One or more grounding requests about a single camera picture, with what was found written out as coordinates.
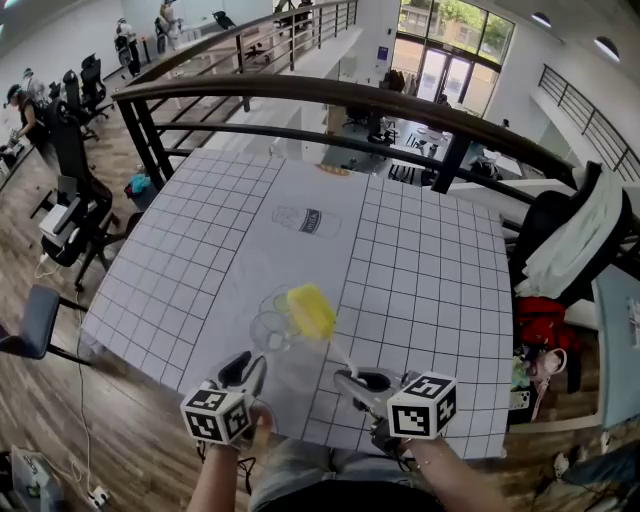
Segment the wooden handrail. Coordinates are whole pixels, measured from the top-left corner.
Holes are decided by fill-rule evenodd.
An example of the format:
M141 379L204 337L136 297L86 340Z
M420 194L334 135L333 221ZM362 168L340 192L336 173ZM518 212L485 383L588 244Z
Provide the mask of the wooden handrail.
M195 56L199 55L202 52L207 51L209 48L216 46L220 43L223 43L227 40L235 40L235 37L242 34L245 30L256 27L258 25L262 25L263 23L280 21L285 18L291 18L297 14L304 14L311 11L318 11L320 9L326 10L330 7L335 7L336 5L343 5L349 3L357 3L358 0L340 0L337 2L328 2L318 5L310 5L308 7L302 7L300 9L294 9L291 11L284 11L278 14L271 14L269 16L264 16L262 18L258 18L256 20L245 23L244 25L240 25L239 27L234 27L230 30L225 30L219 34L212 34L211 36L199 41L198 43L190 46L189 48L185 48L184 50L168 57L167 59L159 62L155 66L153 66L148 71L142 73L137 78L134 78L130 82L130 86L140 85L148 82L152 82L157 80L158 78L163 77L169 71L177 68L181 64L184 64L189 59L193 59Z
M115 93L113 99L120 102L197 96L281 98L377 111L464 135L575 188L572 166L529 139L465 112L375 87L299 76L218 75L129 86Z

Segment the human arm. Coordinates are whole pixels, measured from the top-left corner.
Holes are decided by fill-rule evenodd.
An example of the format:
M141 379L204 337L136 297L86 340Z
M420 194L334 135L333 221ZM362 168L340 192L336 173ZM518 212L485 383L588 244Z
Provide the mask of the human arm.
M27 105L24 109L24 117L27 119L27 124L22 127L22 130L18 132L17 138L24 137L29 133L36 125L36 112L33 110L33 105Z
M237 450L232 446L212 445L187 512L233 512L237 474Z
M465 464L444 439L407 444L447 512L509 512L500 492Z

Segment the blue object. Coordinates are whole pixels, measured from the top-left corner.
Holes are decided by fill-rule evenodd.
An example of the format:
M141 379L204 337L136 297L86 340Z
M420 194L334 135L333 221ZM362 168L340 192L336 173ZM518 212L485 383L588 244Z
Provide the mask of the blue object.
M609 265L596 280L596 308L600 336L605 345L600 354L604 367L604 427L609 428L640 414L640 349L633 348L629 299L640 300L640 282Z
M131 178L131 192L134 196L142 194L151 184L151 179L145 174L136 174Z

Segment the black and white marker cube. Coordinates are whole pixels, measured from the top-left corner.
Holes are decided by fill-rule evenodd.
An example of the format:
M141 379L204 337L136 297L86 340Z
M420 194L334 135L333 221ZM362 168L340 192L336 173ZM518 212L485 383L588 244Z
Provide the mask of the black and white marker cube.
M231 444L251 425L246 395L208 384L189 393L180 404L189 435L198 441Z
M392 437L435 439L456 414L456 379L423 373L387 401Z

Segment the glass door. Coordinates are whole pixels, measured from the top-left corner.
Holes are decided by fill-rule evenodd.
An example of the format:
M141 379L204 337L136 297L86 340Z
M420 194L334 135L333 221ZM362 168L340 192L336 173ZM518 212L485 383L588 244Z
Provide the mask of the glass door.
M427 50L422 69L422 78L418 88L418 98L435 101L442 85L448 55L437 50Z
M447 95L449 105L460 102L460 95L471 69L471 63L464 59L451 57L447 59L446 74L442 85L442 93Z

